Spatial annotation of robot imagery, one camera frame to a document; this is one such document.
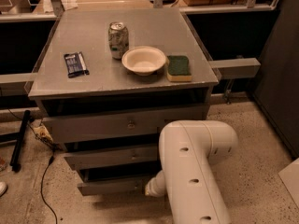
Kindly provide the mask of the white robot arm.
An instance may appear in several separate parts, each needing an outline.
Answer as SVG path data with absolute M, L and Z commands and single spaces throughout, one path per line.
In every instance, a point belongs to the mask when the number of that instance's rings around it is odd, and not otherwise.
M 162 170 L 145 187 L 148 196 L 168 197 L 174 224 L 232 224 L 210 168 L 238 145 L 235 130 L 215 120 L 179 120 L 159 137 Z

